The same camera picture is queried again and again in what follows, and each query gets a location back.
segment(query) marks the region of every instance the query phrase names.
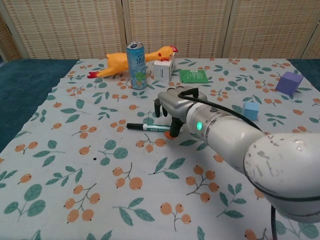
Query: black cable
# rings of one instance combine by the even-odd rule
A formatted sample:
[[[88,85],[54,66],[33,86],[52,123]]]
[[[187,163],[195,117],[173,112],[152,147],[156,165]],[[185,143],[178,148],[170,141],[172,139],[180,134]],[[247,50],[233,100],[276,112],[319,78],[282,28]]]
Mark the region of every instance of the black cable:
[[[255,129],[258,129],[262,132],[262,130],[254,123],[252,122],[250,119],[246,118],[245,116],[243,116],[242,114],[236,112],[236,111],[233,111],[231,110],[230,108],[227,108],[225,106],[222,106],[222,105],[219,105],[219,104],[216,104],[214,102],[211,102],[211,101],[207,101],[207,100],[202,100],[202,99],[199,99],[199,98],[196,98],[196,97],[191,97],[191,96],[185,96],[183,94],[183,91],[180,92],[178,94],[178,97],[181,98],[181,99],[185,99],[185,100],[190,100],[190,101],[194,101],[194,102],[198,102],[198,103],[202,103],[202,104],[206,104],[206,105],[209,105],[211,107],[214,107],[214,108],[217,108],[217,109],[220,109],[220,110],[223,110],[225,112],[228,112],[236,117],[238,117],[239,119],[242,119],[243,121],[245,121],[247,124],[249,124],[250,126],[254,127]]]
[[[271,205],[271,232],[272,232],[272,239],[278,240],[277,229],[276,229],[276,209],[272,205]]]

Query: marker pen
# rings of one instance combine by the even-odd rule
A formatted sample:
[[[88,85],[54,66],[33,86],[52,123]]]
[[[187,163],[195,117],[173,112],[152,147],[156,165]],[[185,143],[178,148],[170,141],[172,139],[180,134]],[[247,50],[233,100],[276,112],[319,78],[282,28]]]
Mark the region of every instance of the marker pen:
[[[151,131],[151,132],[166,132],[170,130],[168,125],[148,125],[142,123],[127,123],[126,127],[128,129]]]

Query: light blue cube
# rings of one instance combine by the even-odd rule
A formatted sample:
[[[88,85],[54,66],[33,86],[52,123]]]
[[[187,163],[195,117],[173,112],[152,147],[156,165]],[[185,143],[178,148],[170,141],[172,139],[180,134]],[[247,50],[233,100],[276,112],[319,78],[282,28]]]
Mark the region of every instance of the light blue cube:
[[[259,105],[256,102],[246,101],[242,108],[242,115],[251,121],[257,120]]]

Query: green indicator light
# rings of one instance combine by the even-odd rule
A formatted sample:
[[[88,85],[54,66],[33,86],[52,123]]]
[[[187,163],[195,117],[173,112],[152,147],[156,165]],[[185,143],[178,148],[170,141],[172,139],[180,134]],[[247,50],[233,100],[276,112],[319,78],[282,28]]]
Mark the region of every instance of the green indicator light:
[[[202,129],[202,122],[198,122],[197,124],[196,124],[196,129],[198,129],[199,131]]]

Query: purple cube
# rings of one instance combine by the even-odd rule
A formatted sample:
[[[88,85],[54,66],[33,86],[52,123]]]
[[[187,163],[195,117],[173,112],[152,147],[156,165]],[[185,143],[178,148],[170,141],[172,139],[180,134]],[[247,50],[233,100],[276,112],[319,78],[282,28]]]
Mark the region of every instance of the purple cube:
[[[292,96],[303,78],[304,76],[287,71],[282,75],[275,89],[278,92]]]

